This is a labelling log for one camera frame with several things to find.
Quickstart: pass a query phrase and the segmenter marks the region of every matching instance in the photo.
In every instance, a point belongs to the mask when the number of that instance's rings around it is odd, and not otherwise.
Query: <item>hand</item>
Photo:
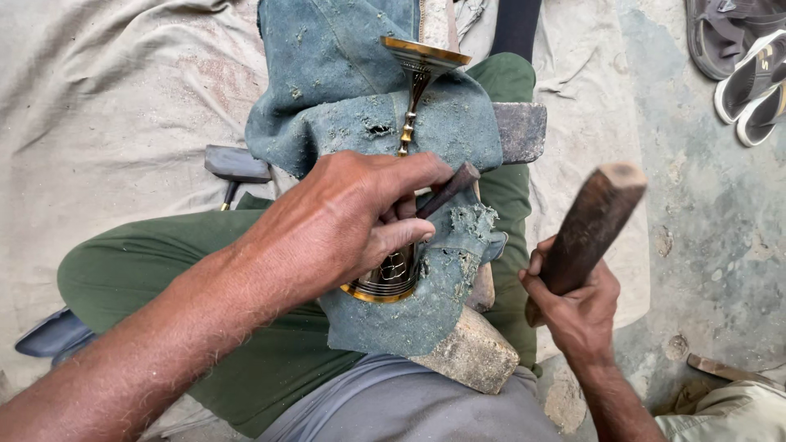
[[[318,297],[404,245],[430,238],[434,225],[413,218],[414,192],[452,174],[434,153],[325,155],[230,246],[234,262],[264,261],[266,271],[274,263],[296,303]]]
[[[538,275],[554,238],[532,251],[529,269],[519,271],[521,284],[541,308],[554,343],[572,366],[613,366],[612,326],[619,282],[601,260],[581,289],[561,297],[551,293]]]

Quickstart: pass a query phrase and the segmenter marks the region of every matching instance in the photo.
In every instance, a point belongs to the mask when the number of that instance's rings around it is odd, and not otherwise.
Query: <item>right hand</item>
[[[612,326],[619,282],[601,260],[582,288],[561,297],[551,293],[538,275],[555,237],[538,243],[530,267],[519,271],[519,280],[540,307],[554,344],[571,365],[613,366]]]

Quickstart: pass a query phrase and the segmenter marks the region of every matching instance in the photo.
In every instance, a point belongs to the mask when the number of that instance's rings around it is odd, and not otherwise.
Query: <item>black sock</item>
[[[491,53],[512,52],[532,62],[541,0],[500,0]]]

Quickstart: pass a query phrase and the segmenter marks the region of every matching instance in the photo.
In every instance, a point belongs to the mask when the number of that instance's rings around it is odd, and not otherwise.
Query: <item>brass goblet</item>
[[[404,128],[401,133],[401,145],[396,155],[406,157],[415,130],[415,110],[421,100],[423,91],[434,83],[442,74],[464,66],[472,59],[469,55],[442,48],[424,45],[418,42],[394,39],[382,35],[380,42],[399,61],[407,82],[410,85],[410,105],[404,115]]]
[[[381,36],[380,42],[399,61],[410,85],[410,105],[404,118],[401,144],[396,152],[399,157],[406,157],[412,141],[417,103],[423,91],[440,75],[469,63],[472,58],[392,37]],[[417,243],[407,245],[386,257],[379,267],[342,285],[341,289],[368,302],[390,303],[402,300],[411,295],[417,286],[420,250]]]

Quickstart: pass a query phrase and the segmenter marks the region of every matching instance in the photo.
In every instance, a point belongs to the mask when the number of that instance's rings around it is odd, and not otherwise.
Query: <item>hammer head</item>
[[[267,163],[251,156],[248,149],[209,144],[204,150],[204,168],[228,181],[268,182]]]

